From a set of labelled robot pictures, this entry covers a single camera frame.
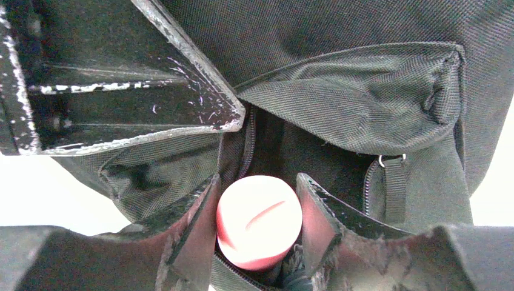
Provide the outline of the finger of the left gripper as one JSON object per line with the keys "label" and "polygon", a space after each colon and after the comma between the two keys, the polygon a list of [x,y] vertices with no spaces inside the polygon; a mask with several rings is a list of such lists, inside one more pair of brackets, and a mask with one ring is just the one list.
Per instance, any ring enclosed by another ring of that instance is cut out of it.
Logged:
{"label": "finger of the left gripper", "polygon": [[245,110],[161,1],[2,1],[1,153],[235,132]]}

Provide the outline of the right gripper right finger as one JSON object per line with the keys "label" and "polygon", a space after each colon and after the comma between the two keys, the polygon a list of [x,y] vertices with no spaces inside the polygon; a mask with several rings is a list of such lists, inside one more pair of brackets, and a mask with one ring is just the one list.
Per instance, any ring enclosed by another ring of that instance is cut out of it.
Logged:
{"label": "right gripper right finger", "polygon": [[411,234],[296,177],[315,290],[512,290],[511,227],[438,225]]}

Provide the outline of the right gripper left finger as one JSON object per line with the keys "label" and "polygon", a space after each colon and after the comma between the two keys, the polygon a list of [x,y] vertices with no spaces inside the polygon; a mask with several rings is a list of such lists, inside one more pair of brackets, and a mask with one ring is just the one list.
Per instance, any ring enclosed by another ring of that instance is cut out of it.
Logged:
{"label": "right gripper left finger", "polygon": [[1,228],[2,290],[207,290],[220,177],[118,233]]}

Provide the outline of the pink glitter bottle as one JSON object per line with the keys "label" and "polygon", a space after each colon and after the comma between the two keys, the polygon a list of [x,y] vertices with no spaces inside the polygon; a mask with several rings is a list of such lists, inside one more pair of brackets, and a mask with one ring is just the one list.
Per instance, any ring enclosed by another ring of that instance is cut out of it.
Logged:
{"label": "pink glitter bottle", "polygon": [[302,227],[302,208],[283,180],[255,175],[229,185],[216,211],[217,241],[236,267],[271,269],[281,262]]}

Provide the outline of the black student backpack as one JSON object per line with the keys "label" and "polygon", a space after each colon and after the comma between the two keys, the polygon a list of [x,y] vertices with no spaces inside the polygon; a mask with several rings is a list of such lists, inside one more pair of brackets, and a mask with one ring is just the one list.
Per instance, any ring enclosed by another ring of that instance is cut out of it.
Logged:
{"label": "black student backpack", "polygon": [[[235,89],[241,130],[59,158],[131,221],[217,174],[300,173],[383,224],[471,225],[513,94],[512,1],[161,1]],[[215,290],[315,290],[302,231],[277,278],[215,242]]]}

